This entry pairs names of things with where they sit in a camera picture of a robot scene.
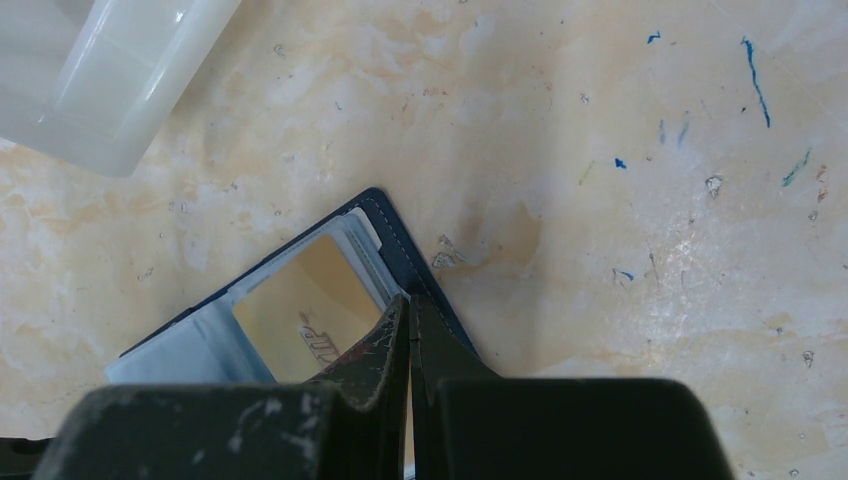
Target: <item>beige surface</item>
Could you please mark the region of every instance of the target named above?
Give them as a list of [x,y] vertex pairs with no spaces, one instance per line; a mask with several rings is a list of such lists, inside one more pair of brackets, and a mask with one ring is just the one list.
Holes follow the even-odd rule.
[[381,311],[329,235],[233,306],[233,314],[274,378],[315,376],[374,328]]
[[846,35],[825,0],[244,0],[132,178],[2,148],[0,434],[52,433],[119,352],[380,185],[471,264],[438,276],[499,372],[677,378],[739,478],[842,478]]

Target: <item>white plastic bin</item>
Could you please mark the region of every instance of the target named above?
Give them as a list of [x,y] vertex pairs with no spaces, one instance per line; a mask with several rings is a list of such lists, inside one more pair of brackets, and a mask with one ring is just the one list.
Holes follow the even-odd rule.
[[0,0],[0,137],[133,172],[240,0]]

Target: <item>blue ink stain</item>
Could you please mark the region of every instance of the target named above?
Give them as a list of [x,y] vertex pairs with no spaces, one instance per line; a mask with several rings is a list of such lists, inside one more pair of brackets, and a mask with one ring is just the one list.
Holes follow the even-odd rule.
[[792,182],[795,181],[795,175],[797,175],[798,172],[800,172],[802,168],[807,166],[807,163],[810,162],[810,152],[812,152],[812,151],[813,151],[812,148],[807,150],[807,154],[804,155],[804,159],[795,164],[795,166],[792,168],[792,171],[789,172],[789,175],[783,177],[783,186],[784,187],[788,187],[789,185],[791,185]]
[[677,136],[677,148],[683,146],[683,141],[686,140],[686,134],[689,133],[689,112],[686,112],[686,115],[683,117],[683,130],[680,131],[680,135]]
[[763,98],[763,91],[760,89],[760,84],[757,81],[757,68],[754,67],[754,45],[748,40],[748,37],[742,37],[742,43],[748,49],[748,66],[751,67],[751,79],[754,82],[754,89],[757,90],[757,95],[760,96],[760,105],[763,107],[763,115],[766,117],[766,128],[771,128],[771,116],[768,114],[768,106]]

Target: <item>wallet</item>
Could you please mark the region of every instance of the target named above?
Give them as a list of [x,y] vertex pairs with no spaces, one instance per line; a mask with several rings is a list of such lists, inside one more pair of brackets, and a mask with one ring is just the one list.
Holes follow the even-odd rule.
[[[345,272],[352,273],[322,271],[328,258],[339,255],[346,261]],[[301,277],[291,272],[302,275],[309,285],[292,283]],[[290,297],[298,306],[287,310],[253,300],[263,289],[271,289],[272,281],[278,296]],[[357,281],[361,286],[350,285]],[[328,291],[359,295],[374,303],[364,310],[345,309],[332,300],[322,300]],[[111,383],[134,384],[302,381],[306,378],[298,375],[317,373],[355,343],[346,340],[337,345],[340,335],[367,333],[366,327],[353,328],[353,323],[351,328],[332,327],[343,330],[338,334],[322,331],[315,318],[324,312],[348,310],[356,310],[362,317],[366,314],[361,312],[373,310],[377,313],[372,323],[376,324],[379,312],[398,294],[428,297],[448,331],[477,355],[389,198],[380,189],[370,188],[121,354],[105,374]],[[309,301],[318,314],[307,305]],[[264,323],[245,320],[254,316],[262,317]],[[269,331],[284,337],[273,337]],[[304,355],[309,360],[302,360]],[[305,367],[298,370],[288,365],[290,358],[306,362]]]

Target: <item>open wallet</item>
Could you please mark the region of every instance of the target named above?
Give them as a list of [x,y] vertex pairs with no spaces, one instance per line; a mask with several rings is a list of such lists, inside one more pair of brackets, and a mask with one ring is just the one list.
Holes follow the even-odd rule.
[[733,478],[677,382],[490,370],[376,189],[106,373],[0,478]]

